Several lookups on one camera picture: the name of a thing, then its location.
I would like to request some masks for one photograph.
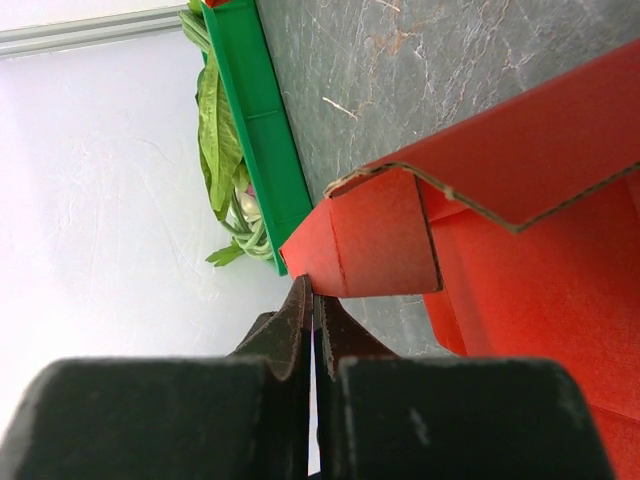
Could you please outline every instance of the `corrugated cardboard edge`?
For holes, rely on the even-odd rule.
[[[444,184],[437,178],[429,175],[427,172],[420,170],[404,162],[389,162],[389,163],[383,163],[383,164],[378,164],[374,166],[365,165],[364,167],[356,168],[355,170],[348,173],[347,175],[331,182],[325,189],[324,196],[326,198],[336,198],[336,197],[342,196],[348,193],[350,190],[357,188],[358,185],[361,185],[362,183],[366,182],[368,179],[373,178],[374,176],[377,176],[377,175],[384,174],[385,172],[388,172],[389,170],[393,170],[396,168],[406,170],[412,173],[413,175],[415,175],[416,178],[427,182],[432,187],[441,191],[448,200],[457,200],[463,203],[464,205],[467,205],[473,211],[479,213],[485,218],[493,222],[496,222],[498,225],[506,228],[511,233],[520,233],[523,230],[526,230],[530,226],[534,225],[535,223],[539,222],[543,218],[553,215],[554,213],[568,207],[569,205],[579,201],[580,199],[586,197],[587,195],[594,193],[596,190],[599,190],[600,188],[610,183],[613,183],[622,177],[625,177],[631,174],[633,171],[640,169],[640,161],[632,163],[631,165],[624,168],[623,170],[617,173],[614,173],[613,175],[603,179],[602,181],[594,185],[591,185],[590,187],[584,189],[577,195],[574,195],[573,197],[570,197],[560,202],[555,207],[552,207],[549,210],[546,210],[526,220],[521,224],[513,224],[506,221],[500,215],[496,214],[495,212],[475,202],[473,199],[464,195],[464,193],[456,191],[450,185]]]

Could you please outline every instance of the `red box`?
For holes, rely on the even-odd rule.
[[[459,354],[563,364],[635,478],[639,167],[635,41],[334,182],[282,254],[317,293],[425,294]]]

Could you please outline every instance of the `red cardboard box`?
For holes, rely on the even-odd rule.
[[[640,471],[640,41],[332,183],[282,248],[338,297],[424,295],[463,355],[537,355]]]

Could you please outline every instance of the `gray table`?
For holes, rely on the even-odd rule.
[[[640,36],[639,0],[258,3],[314,202],[354,167]],[[345,303],[398,353],[443,353],[420,297]]]

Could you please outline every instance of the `gray tabletop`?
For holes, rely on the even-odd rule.
[[[354,167],[640,36],[638,0],[258,4],[314,202]],[[420,297],[345,303],[398,353],[443,353]]]

